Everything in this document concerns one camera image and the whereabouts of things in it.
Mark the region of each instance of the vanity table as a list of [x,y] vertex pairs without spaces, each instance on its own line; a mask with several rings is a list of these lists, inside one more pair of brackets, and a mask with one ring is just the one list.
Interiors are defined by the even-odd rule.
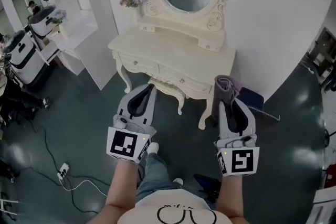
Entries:
[[182,114],[184,98],[205,99],[206,109],[198,127],[205,129],[211,114],[214,79],[230,75],[235,49],[225,41],[223,7],[226,0],[211,0],[201,11],[184,12],[166,0],[148,0],[145,15],[108,47],[117,71],[132,89],[125,70],[146,73],[149,83],[175,96]]

